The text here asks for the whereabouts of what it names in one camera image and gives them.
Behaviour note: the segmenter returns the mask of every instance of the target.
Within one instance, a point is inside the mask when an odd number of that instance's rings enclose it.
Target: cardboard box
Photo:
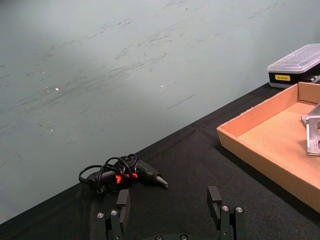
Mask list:
[[[301,116],[320,103],[320,85],[300,82],[222,124],[223,147],[320,213],[320,156],[307,154]]]

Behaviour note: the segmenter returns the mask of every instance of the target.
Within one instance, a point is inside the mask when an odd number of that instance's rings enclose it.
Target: table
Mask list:
[[[126,239],[182,232],[212,238],[218,232],[206,194],[215,185],[224,204],[245,210],[248,240],[319,240],[320,214],[224,149],[217,135],[218,125],[280,91],[263,85],[138,152],[169,188],[130,188]],[[0,239],[88,240],[97,212],[114,208],[117,196],[96,197],[76,184],[0,225]]]

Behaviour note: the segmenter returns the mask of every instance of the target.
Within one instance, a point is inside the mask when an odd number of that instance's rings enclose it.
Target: gray wall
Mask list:
[[[318,0],[0,3],[0,223],[268,81]]]

